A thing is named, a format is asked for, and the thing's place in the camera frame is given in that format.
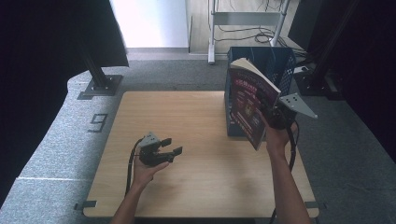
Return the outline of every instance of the gray carpet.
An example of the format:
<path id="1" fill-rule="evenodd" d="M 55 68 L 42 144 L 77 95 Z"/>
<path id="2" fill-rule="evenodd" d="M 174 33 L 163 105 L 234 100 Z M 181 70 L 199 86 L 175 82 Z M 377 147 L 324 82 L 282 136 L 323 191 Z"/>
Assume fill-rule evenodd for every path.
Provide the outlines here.
<path id="1" fill-rule="evenodd" d="M 130 68 L 104 68 L 107 75 L 123 75 L 115 96 L 86 101 L 77 98 L 90 74 L 70 79 L 64 105 L 15 181 L 0 211 L 0 222 L 108 223 L 109 218 L 84 217 L 75 204 L 88 196 L 123 93 L 223 91 L 226 67 L 227 62 L 220 60 L 216 65 L 197 60 L 130 61 Z M 292 82 L 290 92 L 297 91 Z M 346 102 L 303 98 L 319 117 L 297 117 L 299 149 L 320 206 L 313 222 L 395 223 L 394 162 Z M 89 132 L 100 129 L 100 124 L 91 123 L 95 114 L 107 114 L 99 133 Z M 256 219 L 256 223 L 266 222 Z"/>

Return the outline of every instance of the blue crate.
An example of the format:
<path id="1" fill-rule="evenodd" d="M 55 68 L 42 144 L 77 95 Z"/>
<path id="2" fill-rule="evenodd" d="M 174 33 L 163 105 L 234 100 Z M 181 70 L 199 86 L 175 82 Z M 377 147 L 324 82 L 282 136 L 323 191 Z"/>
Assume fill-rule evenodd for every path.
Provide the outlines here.
<path id="1" fill-rule="evenodd" d="M 228 68 L 230 63 L 247 58 L 270 79 L 280 90 L 281 96 L 288 95 L 295 66 L 295 56 L 290 48 L 281 47 L 230 47 L 228 52 Z M 224 103 L 228 136 L 245 136 L 239 125 L 231 118 L 232 95 L 231 80 L 228 74 L 225 83 Z"/>

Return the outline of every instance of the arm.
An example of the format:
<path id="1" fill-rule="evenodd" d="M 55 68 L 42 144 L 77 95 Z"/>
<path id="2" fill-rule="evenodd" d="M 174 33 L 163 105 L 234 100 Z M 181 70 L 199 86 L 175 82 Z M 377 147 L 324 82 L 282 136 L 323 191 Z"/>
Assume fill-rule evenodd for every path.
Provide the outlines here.
<path id="1" fill-rule="evenodd" d="M 134 181 L 132 182 L 131 188 L 120 204 L 116 214 L 111 219 L 111 224 L 134 223 L 134 214 L 136 212 L 137 203 L 139 202 L 141 193 L 146 185 L 153 179 L 155 173 L 164 169 L 168 165 L 169 162 L 164 162 L 155 167 L 147 167 L 137 157 L 134 158 Z"/>
<path id="2" fill-rule="evenodd" d="M 271 161 L 276 213 L 279 223 L 311 223 L 303 199 L 291 175 L 285 156 L 285 146 L 289 142 L 286 130 L 267 127 L 267 150 Z"/>

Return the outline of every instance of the white metal stand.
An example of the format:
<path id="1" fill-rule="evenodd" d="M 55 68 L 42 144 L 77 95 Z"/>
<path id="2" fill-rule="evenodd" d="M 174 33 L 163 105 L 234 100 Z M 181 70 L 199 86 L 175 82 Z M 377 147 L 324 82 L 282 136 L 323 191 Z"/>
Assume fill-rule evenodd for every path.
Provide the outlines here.
<path id="1" fill-rule="evenodd" d="M 216 0 L 213 0 L 211 17 L 211 34 L 209 37 L 208 62 L 215 63 L 215 25 L 264 25 L 276 26 L 271 47 L 276 46 L 285 21 L 290 0 L 285 0 L 280 12 L 217 12 Z"/>

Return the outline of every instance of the black metal base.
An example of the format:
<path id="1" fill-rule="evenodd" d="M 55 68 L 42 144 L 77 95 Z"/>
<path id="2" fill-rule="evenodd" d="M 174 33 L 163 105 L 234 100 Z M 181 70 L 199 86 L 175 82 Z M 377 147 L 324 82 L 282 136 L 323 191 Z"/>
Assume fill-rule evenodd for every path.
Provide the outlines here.
<path id="1" fill-rule="evenodd" d="M 93 79 L 91 79 L 87 89 L 79 94 L 78 100 L 91 100 L 93 96 L 113 96 L 116 94 L 121 81 L 122 75 L 107 75 L 106 85 L 97 87 Z"/>
<path id="2" fill-rule="evenodd" d="M 300 90 L 300 94 L 303 96 L 326 96 L 329 100 L 344 100 L 340 85 L 334 76 L 335 74 L 327 74 L 320 86 L 313 86 L 311 84 L 314 78 L 312 71 L 294 74 L 294 79 Z"/>

